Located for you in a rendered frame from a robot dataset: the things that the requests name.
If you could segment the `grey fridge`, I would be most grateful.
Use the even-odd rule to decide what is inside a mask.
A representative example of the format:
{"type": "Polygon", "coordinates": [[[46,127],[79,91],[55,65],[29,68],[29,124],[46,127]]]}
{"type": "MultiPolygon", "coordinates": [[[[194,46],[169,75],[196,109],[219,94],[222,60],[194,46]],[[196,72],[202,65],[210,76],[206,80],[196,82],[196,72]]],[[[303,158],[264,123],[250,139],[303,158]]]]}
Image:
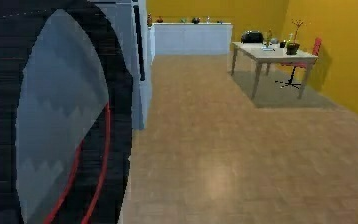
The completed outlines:
{"type": "Polygon", "coordinates": [[[147,126],[148,110],[152,98],[151,64],[148,52],[146,0],[90,0],[111,22],[120,43],[124,62],[133,77],[132,127],[143,130],[147,126]],[[133,5],[139,6],[143,38],[145,81],[140,81],[138,49],[133,5]]]}

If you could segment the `house plant in black pot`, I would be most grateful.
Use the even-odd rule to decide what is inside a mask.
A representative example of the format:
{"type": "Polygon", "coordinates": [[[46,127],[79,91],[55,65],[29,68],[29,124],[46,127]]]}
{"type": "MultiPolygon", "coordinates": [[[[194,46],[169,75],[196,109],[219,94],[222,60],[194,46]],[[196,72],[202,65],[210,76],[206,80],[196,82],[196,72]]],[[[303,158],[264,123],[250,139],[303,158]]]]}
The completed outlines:
{"type": "Polygon", "coordinates": [[[299,49],[299,44],[296,42],[298,32],[300,27],[304,24],[303,20],[293,20],[292,24],[296,26],[295,32],[293,33],[293,39],[292,42],[289,44],[288,48],[286,48],[286,54],[287,55],[296,55],[297,50],[299,49]]]}

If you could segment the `red office chair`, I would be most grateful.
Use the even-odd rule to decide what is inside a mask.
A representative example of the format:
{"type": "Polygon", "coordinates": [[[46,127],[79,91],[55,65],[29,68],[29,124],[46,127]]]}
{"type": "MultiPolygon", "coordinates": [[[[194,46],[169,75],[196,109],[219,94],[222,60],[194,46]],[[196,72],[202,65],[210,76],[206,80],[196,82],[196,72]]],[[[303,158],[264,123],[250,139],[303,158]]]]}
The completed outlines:
{"type": "Polygon", "coordinates": [[[300,81],[297,83],[295,81],[295,73],[297,68],[303,68],[305,70],[305,76],[309,75],[313,65],[316,63],[319,51],[322,45],[322,39],[320,37],[316,37],[314,40],[314,45],[312,49],[312,53],[306,54],[306,58],[304,59],[294,59],[293,61],[282,62],[282,66],[290,66],[292,68],[291,75],[287,80],[275,80],[275,83],[278,83],[281,88],[284,87],[294,87],[300,89],[305,86],[305,81],[300,81]]]}

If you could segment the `white kitchen counter cabinet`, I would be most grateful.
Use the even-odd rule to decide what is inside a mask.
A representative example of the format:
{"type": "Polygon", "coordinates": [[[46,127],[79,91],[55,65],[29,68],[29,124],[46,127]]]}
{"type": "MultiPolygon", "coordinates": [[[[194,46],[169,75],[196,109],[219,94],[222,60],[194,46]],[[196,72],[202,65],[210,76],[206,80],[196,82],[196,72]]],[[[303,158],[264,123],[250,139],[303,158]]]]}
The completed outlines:
{"type": "Polygon", "coordinates": [[[231,23],[154,23],[150,62],[158,55],[223,55],[230,51],[231,23]]]}

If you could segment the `beige wooden dining table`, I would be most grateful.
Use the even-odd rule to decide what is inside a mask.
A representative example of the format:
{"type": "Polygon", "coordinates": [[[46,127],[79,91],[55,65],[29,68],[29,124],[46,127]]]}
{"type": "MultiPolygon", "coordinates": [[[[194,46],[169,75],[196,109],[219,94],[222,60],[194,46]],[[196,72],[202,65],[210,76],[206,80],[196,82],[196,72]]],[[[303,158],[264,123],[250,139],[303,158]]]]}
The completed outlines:
{"type": "MultiPolygon", "coordinates": [[[[271,64],[280,64],[282,62],[293,61],[294,59],[304,59],[306,58],[306,54],[308,52],[304,52],[302,50],[298,50],[296,55],[287,55],[284,49],[279,47],[272,47],[269,50],[263,50],[262,44],[258,43],[240,43],[240,42],[232,42],[233,46],[233,59],[231,66],[231,75],[234,75],[237,53],[241,51],[244,55],[248,56],[250,59],[254,60],[256,63],[255,66],[255,79],[253,84],[253,90],[251,93],[251,98],[254,99],[256,96],[260,73],[262,70],[262,66],[266,64],[267,66],[271,64]]],[[[308,76],[303,76],[303,80],[305,81],[305,86],[299,89],[298,99],[301,99],[307,85],[308,78],[310,76],[310,72],[308,76]]]]}

